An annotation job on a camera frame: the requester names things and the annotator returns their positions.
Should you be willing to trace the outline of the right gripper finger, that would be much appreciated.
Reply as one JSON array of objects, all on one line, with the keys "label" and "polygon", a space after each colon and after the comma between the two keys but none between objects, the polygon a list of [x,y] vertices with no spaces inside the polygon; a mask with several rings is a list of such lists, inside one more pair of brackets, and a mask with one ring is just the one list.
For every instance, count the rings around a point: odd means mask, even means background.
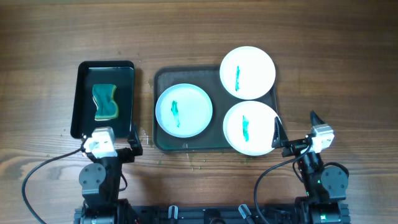
[{"label": "right gripper finger", "polygon": [[310,112],[310,121],[312,126],[318,126],[318,125],[323,125],[325,122],[312,110]]},{"label": "right gripper finger", "polygon": [[284,131],[280,118],[276,116],[274,118],[274,134],[272,138],[272,147],[282,148],[288,146],[288,144],[289,139]]}]

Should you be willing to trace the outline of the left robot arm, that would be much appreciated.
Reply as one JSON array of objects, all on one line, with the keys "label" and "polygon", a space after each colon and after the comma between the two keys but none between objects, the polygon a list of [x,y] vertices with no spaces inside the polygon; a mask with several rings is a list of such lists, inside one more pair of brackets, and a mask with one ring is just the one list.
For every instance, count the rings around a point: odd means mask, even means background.
[{"label": "left robot arm", "polygon": [[119,198],[125,190],[122,172],[125,163],[134,162],[143,154],[136,125],[131,127],[127,142],[129,147],[116,149],[112,127],[96,128],[82,143],[83,152],[92,161],[79,174],[84,198],[81,208],[75,210],[75,224],[138,224],[141,222],[127,199]]}]

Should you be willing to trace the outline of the green and yellow sponge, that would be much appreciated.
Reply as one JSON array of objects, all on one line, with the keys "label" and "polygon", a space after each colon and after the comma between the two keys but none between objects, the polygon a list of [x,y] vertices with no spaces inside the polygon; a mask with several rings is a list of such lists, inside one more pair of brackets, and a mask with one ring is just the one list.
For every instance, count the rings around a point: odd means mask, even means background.
[{"label": "green and yellow sponge", "polygon": [[113,84],[93,85],[92,94],[96,105],[96,121],[107,121],[119,116],[119,107],[114,100],[116,89],[117,86]]}]

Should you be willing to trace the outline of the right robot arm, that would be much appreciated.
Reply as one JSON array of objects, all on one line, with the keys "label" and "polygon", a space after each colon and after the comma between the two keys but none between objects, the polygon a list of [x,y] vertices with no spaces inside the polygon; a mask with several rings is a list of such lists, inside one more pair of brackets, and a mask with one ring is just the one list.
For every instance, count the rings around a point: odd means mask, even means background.
[{"label": "right robot arm", "polygon": [[334,130],[314,112],[310,112],[312,128],[302,139],[289,140],[280,119],[274,118],[272,147],[282,148],[282,157],[293,156],[298,167],[295,174],[300,177],[306,190],[305,197],[297,197],[288,210],[278,209],[277,218],[282,223],[349,223],[346,199],[348,169],[337,163],[325,163],[322,150],[331,146]]}]

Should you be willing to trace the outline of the white plate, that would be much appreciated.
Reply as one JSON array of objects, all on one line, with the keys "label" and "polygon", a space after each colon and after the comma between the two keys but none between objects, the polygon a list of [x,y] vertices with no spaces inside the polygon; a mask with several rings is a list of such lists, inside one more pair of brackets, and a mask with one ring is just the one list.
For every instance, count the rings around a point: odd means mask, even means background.
[{"label": "white plate", "polygon": [[265,51],[252,46],[230,51],[220,65],[220,80],[231,95],[242,100],[264,96],[275,83],[276,69]]},{"label": "white plate", "polygon": [[274,150],[272,140],[277,113],[264,103],[243,101],[231,107],[223,120],[229,145],[247,156],[262,156]]},{"label": "white plate", "polygon": [[181,83],[167,88],[155,105],[158,125],[169,135],[190,138],[200,134],[213,116],[213,104],[200,87]]}]

